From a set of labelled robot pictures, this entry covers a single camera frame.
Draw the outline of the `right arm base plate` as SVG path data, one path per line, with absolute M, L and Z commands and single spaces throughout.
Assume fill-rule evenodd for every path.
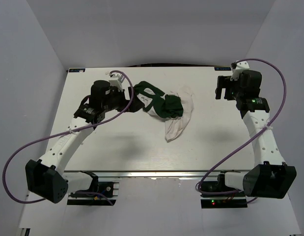
M 234 188 L 225 185 L 224 173 L 219 174 L 216 180 L 205 180 L 201 186 L 202 192 L 228 192 L 234 191 Z M 247 199 L 243 192 L 230 194 L 208 195 L 201 193 L 200 203 L 202 209 L 222 209 L 222 208 L 247 208 Z

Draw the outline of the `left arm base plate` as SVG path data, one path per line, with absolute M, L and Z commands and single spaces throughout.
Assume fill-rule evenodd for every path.
M 119 182 L 98 182 L 94 192 L 81 190 L 70 193 L 67 204 L 69 206 L 113 206 L 116 203 L 119 192 Z

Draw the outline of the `white green raglan t-shirt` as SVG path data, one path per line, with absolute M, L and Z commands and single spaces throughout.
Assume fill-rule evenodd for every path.
M 165 140 L 177 139 L 189 124 L 194 109 L 193 92 L 188 86 L 177 92 L 166 93 L 156 86 L 141 81 L 134 86 L 142 110 L 165 123 Z

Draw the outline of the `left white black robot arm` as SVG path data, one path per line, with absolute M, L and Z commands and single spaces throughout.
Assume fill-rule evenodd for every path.
M 30 192 L 52 202 L 60 202 L 67 193 L 94 196 L 98 193 L 98 176 L 90 171 L 66 174 L 65 168 L 83 144 L 83 141 L 100 123 L 105 123 L 107 112 L 127 112 L 135 96 L 133 86 L 125 90 L 109 81 L 98 80 L 91 86 L 90 95 L 81 101 L 67 128 L 56 143 L 38 160 L 30 160 L 25 166 Z

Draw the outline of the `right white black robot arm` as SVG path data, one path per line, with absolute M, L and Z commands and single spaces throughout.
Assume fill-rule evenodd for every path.
M 268 122 L 270 108 L 265 98 L 259 97 L 262 75 L 244 70 L 235 78 L 218 76 L 216 99 L 236 101 L 245 123 L 254 153 L 254 167 L 246 174 L 225 172 L 224 179 L 216 184 L 217 192 L 228 196 L 234 189 L 248 197 L 282 199 L 296 178 L 294 166 L 286 164 L 279 152 L 273 131 Z

